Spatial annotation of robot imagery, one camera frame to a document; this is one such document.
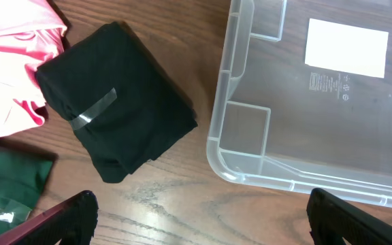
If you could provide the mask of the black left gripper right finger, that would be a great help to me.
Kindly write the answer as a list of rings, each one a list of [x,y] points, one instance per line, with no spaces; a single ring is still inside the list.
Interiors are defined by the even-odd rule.
[[[392,226],[315,188],[306,212],[315,245],[392,245]]]

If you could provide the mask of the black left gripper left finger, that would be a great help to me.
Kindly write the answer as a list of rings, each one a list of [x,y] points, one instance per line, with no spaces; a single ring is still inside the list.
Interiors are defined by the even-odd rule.
[[[82,191],[0,235],[0,245],[89,245],[98,222],[97,198]]]

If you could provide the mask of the pink garment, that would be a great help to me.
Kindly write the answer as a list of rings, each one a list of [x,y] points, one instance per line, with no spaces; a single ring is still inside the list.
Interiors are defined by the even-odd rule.
[[[45,123],[35,72],[64,51],[66,30],[46,0],[0,0],[0,137]]]

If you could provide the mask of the dark green garment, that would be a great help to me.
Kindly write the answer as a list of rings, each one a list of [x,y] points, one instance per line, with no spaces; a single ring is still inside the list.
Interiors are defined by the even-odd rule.
[[[0,147],[0,235],[27,220],[52,164],[46,157]]]

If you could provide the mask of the clear plastic storage container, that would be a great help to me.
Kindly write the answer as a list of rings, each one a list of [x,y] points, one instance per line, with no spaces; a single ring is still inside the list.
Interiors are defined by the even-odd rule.
[[[387,32],[384,78],[305,64],[311,18]],[[206,154],[230,182],[392,208],[392,1],[233,0]]]

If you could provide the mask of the white label in container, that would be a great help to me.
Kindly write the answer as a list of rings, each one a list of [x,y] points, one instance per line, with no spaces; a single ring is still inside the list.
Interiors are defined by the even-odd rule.
[[[389,34],[311,18],[304,63],[323,69],[384,78]]]

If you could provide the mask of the black garment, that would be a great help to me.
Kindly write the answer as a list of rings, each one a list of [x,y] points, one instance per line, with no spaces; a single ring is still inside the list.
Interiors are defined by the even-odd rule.
[[[116,89],[106,110],[73,130],[107,183],[121,182],[197,126],[140,40],[117,22],[40,65],[35,77],[47,104],[68,123]]]

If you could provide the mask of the clear tape strip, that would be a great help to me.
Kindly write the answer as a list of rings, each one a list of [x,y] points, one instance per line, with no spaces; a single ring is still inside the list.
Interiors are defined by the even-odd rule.
[[[98,117],[117,99],[116,89],[112,88],[100,100],[94,103],[86,111],[79,114],[76,118],[69,121],[71,128],[76,131],[89,124],[93,119]]]

